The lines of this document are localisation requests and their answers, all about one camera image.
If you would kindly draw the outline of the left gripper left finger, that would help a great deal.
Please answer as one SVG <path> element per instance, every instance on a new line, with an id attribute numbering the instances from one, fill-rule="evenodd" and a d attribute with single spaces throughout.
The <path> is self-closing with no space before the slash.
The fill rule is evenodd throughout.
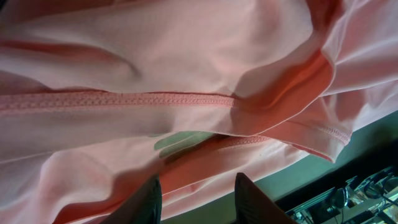
<path id="1" fill-rule="evenodd" d="M 162 190 L 154 175 L 100 224 L 160 224 L 161 213 Z"/>

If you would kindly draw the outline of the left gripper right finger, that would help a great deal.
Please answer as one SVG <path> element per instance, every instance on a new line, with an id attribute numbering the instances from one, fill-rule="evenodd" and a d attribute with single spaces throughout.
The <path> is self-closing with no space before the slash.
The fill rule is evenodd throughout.
<path id="1" fill-rule="evenodd" d="M 244 173 L 234 185 L 236 224 L 296 224 Z"/>

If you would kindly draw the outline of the salmon pink printed shirt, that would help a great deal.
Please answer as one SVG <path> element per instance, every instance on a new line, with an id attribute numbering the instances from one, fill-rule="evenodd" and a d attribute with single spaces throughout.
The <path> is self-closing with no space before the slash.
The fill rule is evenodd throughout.
<path id="1" fill-rule="evenodd" d="M 162 218 L 397 110 L 397 1 L 6 1 L 1 222 L 89 223 L 159 174 Z"/>

